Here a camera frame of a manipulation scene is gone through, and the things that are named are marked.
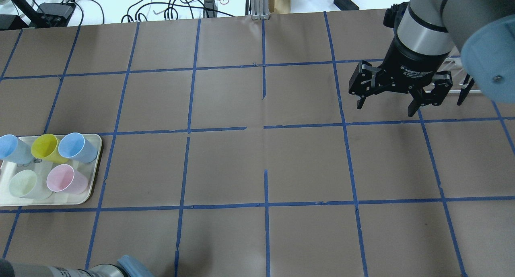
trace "tray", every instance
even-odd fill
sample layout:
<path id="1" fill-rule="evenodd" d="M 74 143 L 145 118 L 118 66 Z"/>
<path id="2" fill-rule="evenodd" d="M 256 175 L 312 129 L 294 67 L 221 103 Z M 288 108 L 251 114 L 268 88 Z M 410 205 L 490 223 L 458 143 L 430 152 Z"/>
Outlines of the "tray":
<path id="1" fill-rule="evenodd" d="M 58 164 L 50 161 L 41 161 L 35 159 L 30 165 L 22 166 L 16 163 L 4 161 L 2 163 L 2 170 L 0 171 L 0 206 L 20 206 L 20 205 L 74 205 L 85 202 L 91 194 L 95 173 L 97 170 L 100 153 L 102 149 L 102 138 L 97 134 L 83 134 L 85 139 L 88 139 L 92 145 L 98 150 L 97 158 L 90 163 L 80 163 L 75 160 L 68 160 L 66 164 L 71 165 L 80 173 L 84 174 L 88 179 L 88 187 L 81 194 L 69 194 L 66 192 L 54 192 L 49 198 L 44 200 L 31 200 L 29 198 L 16 198 L 9 193 L 9 182 L 11 178 L 22 170 L 33 170 L 41 178 L 46 180 L 46 176 Z M 56 135 L 58 139 L 62 139 L 66 135 Z M 38 136 L 20 137 L 20 140 L 32 146 Z"/>

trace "cup rim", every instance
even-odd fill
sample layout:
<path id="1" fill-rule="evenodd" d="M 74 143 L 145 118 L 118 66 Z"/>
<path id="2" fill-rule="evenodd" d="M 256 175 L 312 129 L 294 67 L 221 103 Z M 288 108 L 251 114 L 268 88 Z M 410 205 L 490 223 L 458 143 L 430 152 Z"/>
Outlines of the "cup rim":
<path id="1" fill-rule="evenodd" d="M 70 183 L 69 183 L 65 188 L 63 188 L 63 189 L 61 189 L 61 190 L 53 190 L 53 189 L 51 189 L 51 188 L 49 187 L 49 185 L 48 185 L 48 178 L 50 177 L 50 174 L 52 173 L 52 171 L 54 171 L 57 167 L 60 167 L 60 166 L 63 166 L 63 165 L 64 165 L 64 167 L 66 167 L 67 169 L 72 169 L 72 173 L 73 173 L 73 174 L 72 174 L 72 180 L 70 180 Z M 52 170 L 50 170 L 50 173 L 48 173 L 48 176 L 46 177 L 46 187 L 48 187 L 48 189 L 50 189 L 50 190 L 51 190 L 51 191 L 53 191 L 53 192 L 61 192 L 61 191 L 65 190 L 65 189 L 67 189 L 70 185 L 72 185 L 72 182 L 73 182 L 73 180 L 74 180 L 74 179 L 75 179 L 75 169 L 73 169 L 73 167 L 72 167 L 71 165 L 66 164 L 66 163 L 64 163 L 64 164 L 59 164 L 59 165 L 57 165 L 56 167 L 54 167 Z"/>
<path id="2" fill-rule="evenodd" d="M 29 190 L 28 193 L 24 194 L 24 195 L 21 195 L 21 196 L 15 196 L 12 191 L 11 191 L 11 184 L 12 184 L 12 180 L 18 175 L 18 174 L 21 174 L 21 173 L 25 173 L 26 171 L 28 171 L 29 173 L 33 174 L 36 176 L 36 181 L 34 183 L 34 186 L 31 188 L 31 190 Z M 28 196 L 29 194 L 31 194 L 31 192 L 33 192 L 33 190 L 35 189 L 35 187 L 37 186 L 37 181 L 39 180 L 39 175 L 33 171 L 33 170 L 30 170 L 30 169 L 26 169 L 26 170 L 22 170 L 20 172 L 18 172 L 17 174 L 15 174 L 12 178 L 11 178 L 11 181 L 9 182 L 9 193 L 14 196 L 15 198 L 23 198 L 24 196 Z"/>
<path id="3" fill-rule="evenodd" d="M 66 139 L 66 138 L 67 138 L 68 136 L 70 136 L 70 135 L 75 136 L 75 135 L 77 135 L 77 134 L 79 134 L 79 135 L 82 137 L 82 138 L 81 138 L 81 139 L 82 139 L 82 147 L 80 148 L 79 152 L 75 153 L 74 155 L 64 155 L 64 153 L 61 153 L 61 145 L 63 145 L 63 143 L 64 143 L 65 141 L 67 141 L 67 139 Z M 82 152 L 82 150 L 84 149 L 84 146 L 85 146 L 85 145 L 86 145 L 86 138 L 84 137 L 84 135 L 83 135 L 83 134 L 81 134 L 81 133 L 78 133 L 78 132 L 72 132 L 72 133 L 70 133 L 70 134 L 68 134 L 68 135 L 64 136 L 64 137 L 63 137 L 63 139 L 61 139 L 61 142 L 59 142 L 59 145 L 58 145 L 58 147 L 57 147 L 57 151 L 59 152 L 59 155 L 60 155 L 60 156 L 62 156 L 62 157 L 64 157 L 64 158 L 74 158 L 75 156 L 78 156 L 78 155 Z"/>
<path id="4" fill-rule="evenodd" d="M 51 137 L 51 141 L 52 141 L 53 143 L 55 143 L 55 144 L 54 144 L 54 145 L 55 145 L 54 149 L 53 149 L 49 154 L 46 154 L 46 155 L 44 155 L 44 154 L 40 154 L 38 151 L 36 151 L 36 150 L 34 149 L 34 145 L 35 145 L 35 143 L 37 143 L 38 141 L 39 141 L 39 142 L 43 141 L 43 140 L 42 140 L 42 139 L 44 139 L 44 138 L 42 138 L 43 136 L 45 136 L 45 137 Z M 45 158 L 45 157 L 50 156 L 53 152 L 55 152 L 55 150 L 57 150 L 57 149 L 58 149 L 58 145 L 57 145 L 57 144 L 58 144 L 57 137 L 56 137 L 54 134 L 50 134 L 50 133 L 43 134 L 43 135 L 41 135 L 41 136 L 37 137 L 37 138 L 36 138 L 36 140 L 34 141 L 34 143 L 32 144 L 32 147 L 31 147 L 31 153 L 32 153 L 32 155 L 33 155 L 34 157 L 36 157 L 36 158 L 40 158 L 40 159 L 43 159 L 43 158 Z"/>

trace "metal bracket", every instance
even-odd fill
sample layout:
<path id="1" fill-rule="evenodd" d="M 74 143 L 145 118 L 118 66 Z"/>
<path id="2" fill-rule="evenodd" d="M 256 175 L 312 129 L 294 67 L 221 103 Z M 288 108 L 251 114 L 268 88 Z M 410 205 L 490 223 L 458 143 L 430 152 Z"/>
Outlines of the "metal bracket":
<path id="1" fill-rule="evenodd" d="M 268 8 L 268 0 L 250 0 L 251 10 L 250 18 L 253 20 L 269 19 L 270 10 Z"/>

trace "blue tape line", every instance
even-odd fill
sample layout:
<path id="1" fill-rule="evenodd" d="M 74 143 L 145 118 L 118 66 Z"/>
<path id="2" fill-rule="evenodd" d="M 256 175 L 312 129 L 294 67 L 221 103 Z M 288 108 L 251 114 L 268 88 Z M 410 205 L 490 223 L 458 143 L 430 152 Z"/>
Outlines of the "blue tape line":
<path id="1" fill-rule="evenodd" d="M 270 212 L 268 207 L 268 169 L 264 171 L 265 179 L 265 252 L 266 277 L 270 277 Z"/>
<path id="2" fill-rule="evenodd" d="M 188 108 L 188 134 L 191 133 L 192 128 L 192 112 L 193 112 L 193 97 L 195 96 L 195 75 L 197 74 L 197 57 L 198 57 L 198 42 L 200 39 L 200 23 L 201 19 L 198 20 L 197 24 L 197 37 L 195 38 L 195 54 L 193 56 L 193 70 L 192 70 L 192 86 L 190 90 L 190 106 Z"/>
<path id="3" fill-rule="evenodd" d="M 184 167 L 182 169 L 181 206 L 184 206 L 184 195 L 186 193 L 186 176 L 188 173 L 188 158 L 190 155 L 190 137 L 186 137 L 186 151 L 184 153 Z"/>
<path id="4" fill-rule="evenodd" d="M 277 64 L 266 64 L 266 66 L 307 66 L 310 64 L 332 64 L 332 61 L 305 61 L 305 62 L 282 62 Z"/>
<path id="5" fill-rule="evenodd" d="M 116 132 L 118 135 L 135 135 L 135 134 L 169 134 L 169 133 L 182 133 L 187 132 L 186 129 L 179 130 L 147 130 L 147 131 L 125 131 Z"/>
<path id="6" fill-rule="evenodd" d="M 424 120 L 425 123 L 447 123 L 447 122 L 476 122 L 476 121 L 497 121 L 499 118 L 463 118 L 463 119 L 436 119 Z"/>
<path id="7" fill-rule="evenodd" d="M 497 120 L 499 120 L 501 122 L 501 125 L 503 126 L 504 134 L 506 134 L 506 138 L 508 138 L 508 142 L 510 143 L 511 151 L 513 152 L 513 154 L 515 154 L 515 145 L 513 145 L 513 141 L 511 140 L 511 136 L 510 136 L 510 132 L 508 131 L 508 127 L 506 127 L 506 123 L 504 123 L 503 116 L 501 115 L 501 112 L 499 111 L 499 108 L 497 107 L 497 104 L 495 104 L 494 101 L 492 101 L 492 105 L 493 105 L 493 108 L 495 109 L 495 112 L 497 113 L 497 116 L 499 116 L 499 118 L 497 118 Z"/>
<path id="8" fill-rule="evenodd" d="M 133 207 L 103 207 L 101 211 L 174 211 L 180 209 L 179 205 L 166 206 L 133 206 Z"/>
<path id="9" fill-rule="evenodd" d="M 95 242 L 96 228 L 98 226 L 98 218 L 100 217 L 100 213 L 101 213 L 104 191 L 105 191 L 105 181 L 102 183 L 102 189 L 100 192 L 100 197 L 98 199 L 98 205 L 95 210 L 96 211 L 95 221 L 93 222 L 93 229 L 91 231 L 90 245 L 88 246 L 88 255 L 86 255 L 86 262 L 84 263 L 85 270 L 88 270 L 90 268 L 91 253 L 93 251 L 93 244 Z"/>
<path id="10" fill-rule="evenodd" d="M 240 66 L 199 66 L 197 70 L 223 70 L 225 68 L 255 68 L 261 66 L 260 64 L 243 64 Z"/>
<path id="11" fill-rule="evenodd" d="M 447 202 L 481 202 L 481 201 L 510 201 L 515 196 L 466 196 L 460 198 L 445 198 Z M 409 204 L 409 203 L 435 203 L 442 198 L 406 198 L 393 200 L 360 200 L 359 204 Z M 325 205 L 354 205 L 354 201 L 318 201 L 318 202 L 274 202 L 274 203 L 239 203 L 218 205 L 167 205 L 167 206 L 136 206 L 136 207 L 102 207 L 100 211 L 174 211 L 179 209 L 239 209 L 243 207 L 272 207 L 272 206 L 325 206 Z M 20 213 L 70 213 L 92 212 L 95 208 L 76 209 L 21 209 Z M 18 210 L 1 210 L 0 213 L 17 213 Z"/>
<path id="12" fill-rule="evenodd" d="M 184 152 L 184 168 L 182 170 L 182 187 L 181 187 L 181 203 L 179 209 L 179 220 L 177 221 L 177 238 L 175 240 L 175 261 L 173 263 L 173 275 L 177 277 L 179 271 L 179 245 L 181 243 L 181 232 L 182 232 L 182 216 L 184 213 L 184 195 L 186 193 L 186 177 L 188 173 L 188 157 L 190 155 L 190 137 L 186 138 L 186 149 Z"/>
<path id="13" fill-rule="evenodd" d="M 127 71 L 116 72 L 97 72 L 97 73 L 79 73 L 79 74 L 66 74 L 66 77 L 81 77 L 81 76 L 101 76 L 101 75 L 119 75 L 125 74 Z"/>
<path id="14" fill-rule="evenodd" d="M 262 99 L 265 99 L 266 97 L 266 71 L 265 71 L 265 68 L 266 68 L 266 48 L 265 48 L 265 20 L 261 20 L 261 48 L 262 48 L 262 55 L 263 55 L 263 59 L 262 59 L 262 64 L 263 64 L 263 75 L 262 75 L 262 78 L 263 78 L 263 98 Z"/>
<path id="15" fill-rule="evenodd" d="M 138 74 L 138 73 L 160 73 L 160 72 L 177 72 L 177 71 L 193 71 L 193 68 L 157 68 L 156 70 L 130 71 L 130 73 Z"/>
<path id="16" fill-rule="evenodd" d="M 9 233 L 9 238 L 7 238 L 7 243 L 5 244 L 4 253 L 2 258 L 5 259 L 7 256 L 7 252 L 9 251 L 9 246 L 11 246 L 12 237 L 14 236 L 14 230 L 16 229 L 16 225 L 18 224 L 18 218 L 20 218 L 20 212 L 22 210 L 22 206 L 19 206 L 16 210 L 16 216 L 12 222 L 11 232 Z"/>
<path id="17" fill-rule="evenodd" d="M 16 76 L 16 77 L 4 77 L 4 79 L 5 80 L 43 79 L 43 78 L 55 78 L 55 77 L 62 77 L 62 75 Z"/>
<path id="18" fill-rule="evenodd" d="M 280 129 L 280 128 L 307 128 L 307 127 L 334 127 L 343 126 L 342 123 L 322 123 L 322 124 L 292 124 L 292 125 L 267 125 L 264 129 Z"/>
<path id="19" fill-rule="evenodd" d="M 351 187 L 352 187 L 352 198 L 354 201 L 354 207 L 355 207 L 355 215 L 356 215 L 356 225 L 357 225 L 357 234 L 358 234 L 358 241 L 359 241 L 359 250 L 361 252 L 361 259 L 363 263 L 363 274 L 365 277 L 368 277 L 368 268 L 367 268 L 367 261 L 365 256 L 365 246 L 363 243 L 363 233 L 361 229 L 361 217 L 359 216 L 359 202 L 357 198 L 357 192 L 356 192 L 356 183 L 354 180 L 354 170 L 352 166 L 352 158 L 351 158 L 351 152 L 349 149 L 349 138 L 347 134 L 347 128 L 346 128 L 346 121 L 345 121 L 345 115 L 344 110 L 342 108 L 342 96 L 340 94 L 340 83 L 338 81 L 338 71 L 336 69 L 336 60 L 334 56 L 334 47 L 333 47 L 333 39 L 331 36 L 331 28 L 329 28 L 329 20 L 327 19 L 327 12 L 323 12 L 324 20 L 325 20 L 325 27 L 327 28 L 327 35 L 329 38 L 329 46 L 331 48 L 331 59 L 333 60 L 333 72 L 334 72 L 334 79 L 336 83 L 336 94 L 338 96 L 338 106 L 340 108 L 340 116 L 342 117 L 342 123 L 343 129 L 344 129 L 344 141 L 345 141 L 345 150 L 347 154 L 347 162 L 349 164 L 349 174 L 351 178 Z"/>
<path id="20" fill-rule="evenodd" d="M 134 40 L 132 42 L 132 48 L 131 48 L 130 57 L 129 57 L 129 64 L 127 64 L 127 71 L 126 71 L 126 74 L 125 74 L 124 85 L 123 85 L 123 88 L 122 88 L 122 95 L 120 96 L 120 102 L 119 102 L 119 105 L 118 105 L 118 114 L 116 115 L 116 123 L 114 124 L 114 135 L 113 135 L 113 140 L 112 140 L 112 143 L 111 143 L 111 150 L 109 151 L 108 165 L 107 165 L 107 167 L 105 169 L 105 177 L 104 177 L 104 180 L 103 180 L 103 183 L 102 183 L 102 190 L 100 192 L 100 197 L 98 199 L 98 205 L 97 205 L 97 210 L 96 210 L 96 215 L 95 215 L 95 222 L 93 223 L 93 229 L 92 229 L 92 232 L 91 232 L 90 246 L 88 248 L 88 255 L 86 257 L 86 262 L 85 262 L 85 265 L 84 265 L 84 268 L 86 270 L 88 270 L 89 266 L 90 266 L 91 253 L 92 253 L 92 250 L 93 250 L 93 244 L 95 242 L 96 229 L 97 229 L 97 226 L 98 226 L 98 218 L 99 218 L 100 213 L 101 213 L 103 194 L 105 192 L 105 180 L 107 180 L 107 175 L 109 174 L 109 168 L 111 167 L 111 159 L 112 159 L 112 156 L 113 156 L 114 144 L 116 142 L 116 133 L 118 132 L 118 124 L 120 122 L 120 115 L 122 113 L 122 107 L 123 107 L 123 102 L 124 102 L 124 97 L 125 97 L 125 90 L 127 88 L 127 81 L 129 79 L 129 71 L 130 71 L 130 67 L 132 65 L 132 58 L 134 57 L 134 50 L 136 49 L 136 40 L 138 40 L 138 32 L 139 32 L 139 30 L 140 30 L 140 23 L 138 22 L 136 24 L 136 31 L 134 33 Z"/>
<path id="21" fill-rule="evenodd" d="M 188 205 L 184 209 L 240 209 L 242 207 L 262 207 L 263 203 L 224 204 L 224 205 Z"/>
<path id="22" fill-rule="evenodd" d="M 5 72 L 7 71 L 7 67 L 9 66 L 9 63 L 11 63 L 12 56 L 14 55 L 14 52 L 16 51 L 16 47 L 18 46 L 18 43 L 20 42 L 22 33 L 23 33 L 23 29 L 20 29 L 20 33 L 18 33 L 18 38 L 16 38 L 16 41 L 14 42 L 14 46 L 11 50 L 11 53 L 9 54 L 9 58 L 7 58 L 7 62 L 5 63 L 4 70 L 2 71 L 2 75 L 0 75 L 0 81 L 2 79 L 4 79 Z"/>
<path id="23" fill-rule="evenodd" d="M 412 204 L 412 203 L 437 203 L 441 198 L 407 198 L 405 200 L 369 200 L 359 201 L 359 204 Z"/>
<path id="24" fill-rule="evenodd" d="M 130 52 L 129 64 L 127 65 L 127 71 L 125 72 L 124 85 L 122 88 L 122 94 L 120 95 L 120 102 L 118 104 L 118 113 L 116 114 L 116 123 L 114 124 L 114 132 L 118 132 L 118 125 L 120 123 L 120 116 L 122 114 L 122 107 L 124 105 L 125 91 L 127 90 L 127 82 L 129 81 L 130 67 L 132 66 L 132 58 L 134 57 L 134 49 L 136 48 L 136 40 L 138 40 L 138 32 L 140 31 L 140 23 L 136 24 L 136 33 L 134 34 L 134 40 L 132 42 L 132 50 Z"/>
<path id="25" fill-rule="evenodd" d="M 446 198 L 447 202 L 474 202 L 474 201 L 511 201 L 515 196 L 469 196 L 465 198 Z"/>
<path id="26" fill-rule="evenodd" d="M 20 213 L 77 213 L 82 211 L 97 211 L 95 208 L 72 208 L 72 209 L 22 209 Z"/>
<path id="27" fill-rule="evenodd" d="M 431 148 L 431 142 L 429 141 L 429 136 L 427 134 L 427 130 L 424 124 L 424 118 L 422 117 L 422 112 L 418 110 L 418 116 L 420 118 L 420 125 L 422 126 L 422 131 L 424 133 L 425 143 L 427 145 L 427 150 L 429 151 L 429 156 L 431 158 L 431 164 L 433 166 L 433 171 L 435 173 L 436 184 L 438 185 L 438 190 L 440 191 L 440 197 L 443 204 L 443 210 L 445 211 L 445 218 L 447 218 L 447 224 L 449 225 L 449 231 L 451 233 L 452 243 L 454 246 L 454 251 L 456 252 L 456 257 L 458 259 L 459 269 L 461 274 L 464 277 L 467 277 L 467 272 L 465 272 L 465 266 L 463 265 L 463 260 L 461 259 L 461 253 L 458 247 L 458 241 L 456 240 L 456 235 L 454 233 L 454 227 L 451 220 L 451 214 L 449 213 L 449 208 L 447 207 L 447 202 L 445 200 L 445 194 L 443 193 L 442 183 L 440 180 L 440 174 L 438 173 L 438 168 L 436 167 L 435 156 L 433 154 L 433 149 Z"/>
<path id="28" fill-rule="evenodd" d="M 420 123 L 419 120 L 399 120 L 399 121 L 368 121 L 368 122 L 349 122 L 345 123 L 346 126 L 355 125 L 390 125 L 390 124 L 411 124 Z"/>
<path id="29" fill-rule="evenodd" d="M 54 102 L 52 103 L 52 108 L 50 108 L 50 113 L 48 114 L 48 119 L 46 120 L 45 130 L 43 134 L 48 132 L 48 127 L 50 126 L 50 121 L 52 120 L 52 115 L 54 113 L 54 109 L 57 104 L 57 98 L 59 97 L 59 93 L 61 92 L 61 87 L 63 86 L 64 77 L 66 77 L 66 71 L 68 71 L 68 66 L 70 65 L 70 61 L 72 60 L 73 51 L 75 49 L 75 44 L 77 43 L 77 39 L 79 38 L 80 26 L 77 27 L 77 32 L 75 33 L 75 38 L 72 43 L 72 49 L 68 54 L 68 59 L 66 60 L 66 65 L 64 66 L 63 75 L 59 78 L 59 86 L 57 86 L 56 96 L 54 97 Z"/>
<path id="30" fill-rule="evenodd" d="M 232 130 L 246 130 L 246 126 L 241 127 L 221 127 L 221 128 L 195 128 L 191 132 L 211 132 L 211 131 L 232 131 Z"/>

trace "rubber band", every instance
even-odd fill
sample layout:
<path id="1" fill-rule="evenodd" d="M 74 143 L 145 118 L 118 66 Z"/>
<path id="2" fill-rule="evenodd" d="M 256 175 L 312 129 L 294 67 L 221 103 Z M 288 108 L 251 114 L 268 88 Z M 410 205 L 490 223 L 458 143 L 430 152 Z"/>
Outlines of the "rubber band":
<path id="1" fill-rule="evenodd" d="M 218 0 L 218 2 L 220 2 L 221 5 L 226 5 L 229 3 L 229 0 L 227 0 L 227 2 L 223 3 L 222 0 Z"/>

